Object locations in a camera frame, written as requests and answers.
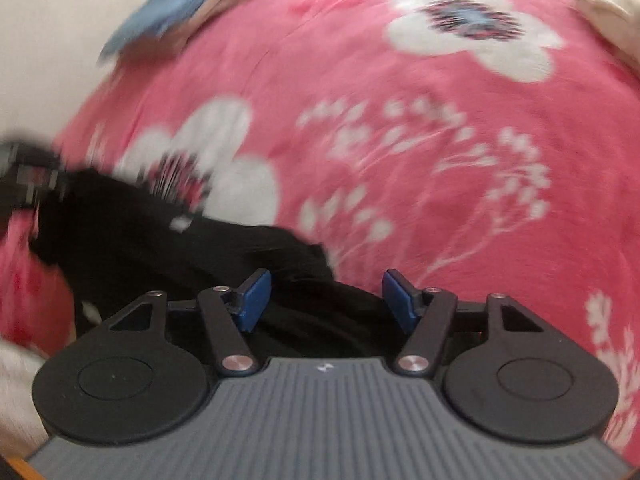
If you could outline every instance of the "black garment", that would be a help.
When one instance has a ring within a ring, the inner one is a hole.
[[[404,337],[385,303],[334,281],[322,249],[286,230],[190,216],[144,190],[83,171],[62,203],[40,205],[31,248],[58,264],[76,298],[103,319],[149,290],[189,300],[204,288],[238,286],[255,269],[272,273],[271,301],[247,341],[261,361],[282,357],[393,356]]]

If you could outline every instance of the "metal screw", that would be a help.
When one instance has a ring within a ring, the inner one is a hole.
[[[248,355],[235,354],[222,359],[222,365],[232,372],[245,372],[254,365],[254,360]]]
[[[405,372],[423,372],[429,367],[429,361],[421,355],[405,355],[398,360],[398,366]]]

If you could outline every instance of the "gray ribbed plate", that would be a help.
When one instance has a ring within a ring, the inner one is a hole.
[[[460,421],[430,383],[377,359],[273,359],[220,384],[173,433],[126,447],[54,438],[31,459],[47,480],[620,480],[595,438],[511,446]]]

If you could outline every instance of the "floral bedspread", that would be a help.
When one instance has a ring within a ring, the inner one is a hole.
[[[60,146],[368,290],[511,294],[612,368],[640,462],[639,85],[572,1],[249,0],[119,67]]]

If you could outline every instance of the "white floor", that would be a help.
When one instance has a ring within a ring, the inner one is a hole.
[[[50,139],[110,69],[96,60],[144,0],[0,0],[0,134]]]

